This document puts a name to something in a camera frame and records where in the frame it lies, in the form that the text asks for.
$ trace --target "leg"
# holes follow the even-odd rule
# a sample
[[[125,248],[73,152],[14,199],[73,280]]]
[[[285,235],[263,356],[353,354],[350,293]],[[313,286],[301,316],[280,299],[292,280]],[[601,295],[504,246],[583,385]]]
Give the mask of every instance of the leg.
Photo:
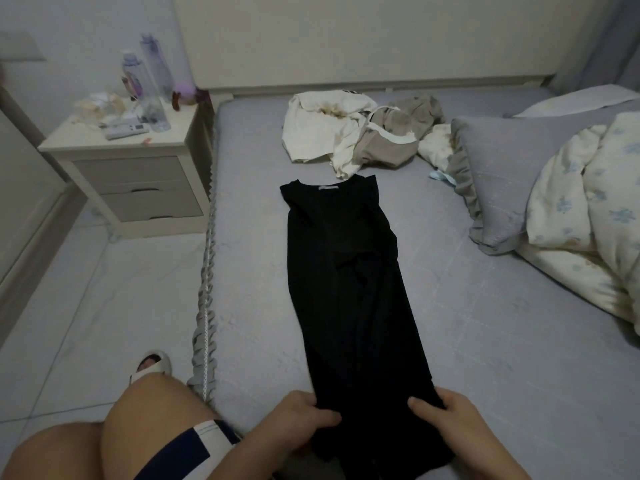
[[[53,426],[13,452],[2,480],[102,480],[100,423]]]
[[[134,382],[104,422],[101,452],[106,480],[133,480],[176,436],[219,416],[178,380],[149,374]]]

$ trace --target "gray bed sheet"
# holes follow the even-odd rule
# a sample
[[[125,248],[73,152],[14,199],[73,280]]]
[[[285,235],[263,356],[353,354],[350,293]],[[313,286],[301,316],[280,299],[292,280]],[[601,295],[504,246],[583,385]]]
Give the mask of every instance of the gray bed sheet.
[[[551,96],[539,88],[430,92],[448,120],[514,114]],[[371,96],[384,104],[414,93]],[[287,288],[289,209],[279,186],[336,179],[328,161],[289,160],[281,143],[288,100],[240,98],[216,116],[213,397],[220,414],[242,431],[288,391],[311,390]],[[631,327],[514,255],[483,254],[468,238],[471,220],[462,198],[430,180],[431,171],[415,158],[398,169],[360,173],[378,179],[435,384],[468,395],[533,478],[636,476],[640,351]],[[458,475],[449,466],[424,478]]]

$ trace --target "water bottle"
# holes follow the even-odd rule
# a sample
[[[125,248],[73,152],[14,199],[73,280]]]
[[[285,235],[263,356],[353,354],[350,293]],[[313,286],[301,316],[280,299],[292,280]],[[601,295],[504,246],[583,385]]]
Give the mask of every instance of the water bottle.
[[[129,51],[123,50],[122,70],[131,83],[131,87],[138,96],[138,101],[151,129],[156,132],[167,131],[171,128],[166,114],[162,107],[162,102],[156,93],[156,88],[151,82],[149,72],[144,63]]]
[[[164,98],[165,102],[171,103],[175,83],[173,82],[169,65],[167,65],[162,49],[160,48],[160,42],[150,33],[143,32],[140,47],[142,47],[142,51],[145,53],[149,67],[151,67],[151,74],[154,75],[154,80],[156,81],[160,95]]]

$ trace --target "gray pillow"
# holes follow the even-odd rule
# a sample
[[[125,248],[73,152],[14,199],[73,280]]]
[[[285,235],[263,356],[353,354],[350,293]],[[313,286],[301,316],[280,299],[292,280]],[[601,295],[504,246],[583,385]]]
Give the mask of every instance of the gray pillow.
[[[447,173],[474,220],[471,239],[487,254],[516,249],[529,194],[549,158],[581,130],[629,111],[640,111],[640,100],[553,118],[454,118]]]

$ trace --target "white slipper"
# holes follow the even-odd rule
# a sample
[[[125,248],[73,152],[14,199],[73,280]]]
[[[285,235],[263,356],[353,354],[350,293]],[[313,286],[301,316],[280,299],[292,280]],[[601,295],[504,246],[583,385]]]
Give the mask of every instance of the white slipper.
[[[159,372],[166,376],[171,376],[171,362],[169,361],[169,356],[162,352],[162,350],[149,350],[149,352],[144,354],[144,358],[138,363],[138,367],[140,367],[141,363],[146,361],[148,358],[151,358],[153,355],[157,355],[158,357],[160,357],[160,360],[153,364],[151,367],[133,373],[129,377],[129,384],[133,384],[135,381],[140,379],[140,377],[151,374],[152,372]]]

